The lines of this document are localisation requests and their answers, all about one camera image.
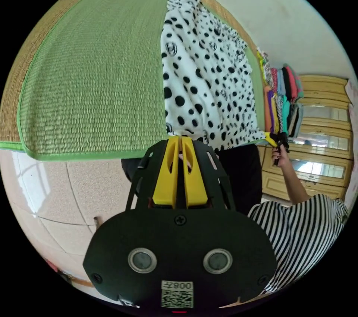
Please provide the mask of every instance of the striped shirt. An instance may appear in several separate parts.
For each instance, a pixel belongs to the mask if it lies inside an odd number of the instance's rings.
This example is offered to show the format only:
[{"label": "striped shirt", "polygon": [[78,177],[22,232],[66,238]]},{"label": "striped shirt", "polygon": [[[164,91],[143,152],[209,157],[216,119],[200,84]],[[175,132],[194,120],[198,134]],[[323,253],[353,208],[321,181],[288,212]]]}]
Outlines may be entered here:
[{"label": "striped shirt", "polygon": [[280,290],[313,268],[342,231],[348,210],[341,200],[318,194],[291,207],[264,202],[248,216],[268,235],[277,260],[263,294]]}]

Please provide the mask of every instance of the stacked clothes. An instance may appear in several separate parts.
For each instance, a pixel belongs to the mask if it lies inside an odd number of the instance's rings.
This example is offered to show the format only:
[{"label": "stacked clothes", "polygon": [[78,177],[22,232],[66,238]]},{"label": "stacked clothes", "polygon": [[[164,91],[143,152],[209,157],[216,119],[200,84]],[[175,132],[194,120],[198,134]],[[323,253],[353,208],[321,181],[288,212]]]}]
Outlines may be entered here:
[{"label": "stacked clothes", "polygon": [[257,56],[264,80],[265,131],[296,138],[303,118],[301,78],[288,64],[271,68],[267,53],[259,48]]}]

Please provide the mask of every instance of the hand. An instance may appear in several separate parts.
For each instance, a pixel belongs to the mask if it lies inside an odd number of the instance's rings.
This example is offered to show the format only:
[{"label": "hand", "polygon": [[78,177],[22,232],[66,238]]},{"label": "hand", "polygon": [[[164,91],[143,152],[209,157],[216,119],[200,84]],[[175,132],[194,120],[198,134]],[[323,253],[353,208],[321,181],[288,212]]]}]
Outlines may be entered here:
[{"label": "hand", "polygon": [[280,168],[283,168],[291,163],[290,158],[288,157],[286,149],[283,145],[272,149],[272,163],[274,163],[276,159],[279,159],[279,163],[277,166]]}]

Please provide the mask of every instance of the cabinet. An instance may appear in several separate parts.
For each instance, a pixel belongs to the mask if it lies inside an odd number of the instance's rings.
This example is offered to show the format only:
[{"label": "cabinet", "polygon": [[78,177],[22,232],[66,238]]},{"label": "cabinet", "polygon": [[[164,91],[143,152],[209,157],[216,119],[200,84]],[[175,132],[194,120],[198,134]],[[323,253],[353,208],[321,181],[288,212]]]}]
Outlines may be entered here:
[{"label": "cabinet", "polygon": [[[301,180],[301,183],[305,187],[307,194],[310,196],[315,194],[325,194],[331,199],[344,198],[345,188],[343,187],[313,183],[305,180]],[[262,192],[289,201],[285,181],[282,175],[263,171]]]},{"label": "cabinet", "polygon": [[[340,187],[349,184],[351,160],[294,151],[289,153],[289,157],[299,179]],[[272,163],[270,149],[265,151],[262,170],[282,175],[282,170]]]},{"label": "cabinet", "polygon": [[[304,116],[289,157],[298,178],[311,196],[323,193],[344,200],[353,167],[353,133],[349,119],[347,80],[301,76]],[[263,193],[288,200],[280,168],[272,164],[272,148],[261,147]]]}]

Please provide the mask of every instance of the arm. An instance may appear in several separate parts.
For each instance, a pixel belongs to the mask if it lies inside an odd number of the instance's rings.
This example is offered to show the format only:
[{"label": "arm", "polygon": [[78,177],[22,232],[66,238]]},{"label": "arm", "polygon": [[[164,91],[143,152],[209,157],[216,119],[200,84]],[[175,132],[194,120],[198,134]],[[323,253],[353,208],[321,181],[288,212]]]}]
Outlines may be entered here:
[{"label": "arm", "polygon": [[285,148],[281,145],[279,149],[280,151],[277,148],[273,149],[272,159],[279,159],[278,166],[282,169],[288,197],[292,204],[296,205],[310,199],[311,197],[307,194],[306,189],[296,175]]}]

